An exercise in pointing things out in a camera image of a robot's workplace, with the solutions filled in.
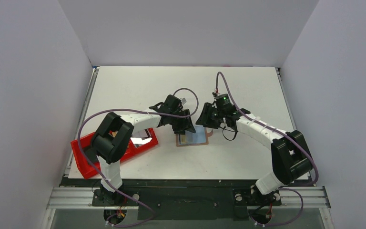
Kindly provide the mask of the tan leather card holder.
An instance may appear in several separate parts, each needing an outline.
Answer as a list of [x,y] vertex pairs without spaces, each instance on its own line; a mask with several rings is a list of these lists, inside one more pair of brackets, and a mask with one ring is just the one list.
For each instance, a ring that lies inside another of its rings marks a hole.
[[176,146],[204,146],[209,144],[209,138],[213,135],[212,129],[203,126],[195,126],[195,133],[186,131],[184,135],[176,135]]

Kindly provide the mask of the silver mirrored card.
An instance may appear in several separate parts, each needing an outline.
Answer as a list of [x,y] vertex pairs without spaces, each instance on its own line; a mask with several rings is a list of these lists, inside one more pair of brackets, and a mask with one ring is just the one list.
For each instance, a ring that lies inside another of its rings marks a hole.
[[151,140],[152,140],[152,135],[148,129],[144,129],[144,130],[135,132],[131,136],[131,142],[133,143],[133,145],[136,148],[151,142]]

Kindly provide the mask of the red three-compartment bin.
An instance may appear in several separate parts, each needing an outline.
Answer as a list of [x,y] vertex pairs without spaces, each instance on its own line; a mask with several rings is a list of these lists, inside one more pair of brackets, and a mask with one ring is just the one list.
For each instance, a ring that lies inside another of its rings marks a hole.
[[[84,179],[89,179],[98,174],[92,165],[88,163],[90,160],[97,168],[100,168],[96,151],[91,146],[91,139],[94,133],[81,137],[81,146],[79,148],[77,140],[71,142],[72,153],[75,158],[76,167]],[[152,128],[139,131],[132,135],[128,143],[127,149],[121,158],[121,162],[127,162],[159,144]]]

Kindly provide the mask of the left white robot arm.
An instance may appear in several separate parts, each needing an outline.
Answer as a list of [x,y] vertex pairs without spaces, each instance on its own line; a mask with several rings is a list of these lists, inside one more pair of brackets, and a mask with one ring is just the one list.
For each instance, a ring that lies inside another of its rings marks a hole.
[[175,134],[195,133],[189,116],[190,111],[183,108],[181,99],[171,94],[164,102],[136,114],[108,113],[91,140],[100,164],[102,195],[110,200],[121,198],[117,192],[122,186],[120,163],[133,134],[165,125],[171,125]]

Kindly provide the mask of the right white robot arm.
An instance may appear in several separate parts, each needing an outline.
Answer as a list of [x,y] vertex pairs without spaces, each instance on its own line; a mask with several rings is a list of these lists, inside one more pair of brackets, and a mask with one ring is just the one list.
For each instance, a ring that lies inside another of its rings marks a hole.
[[205,103],[196,124],[212,129],[225,125],[271,151],[272,171],[256,181],[255,191],[258,194],[270,194],[314,168],[305,139],[299,131],[284,132],[259,120],[244,108],[237,109],[228,94],[214,95],[212,103]]

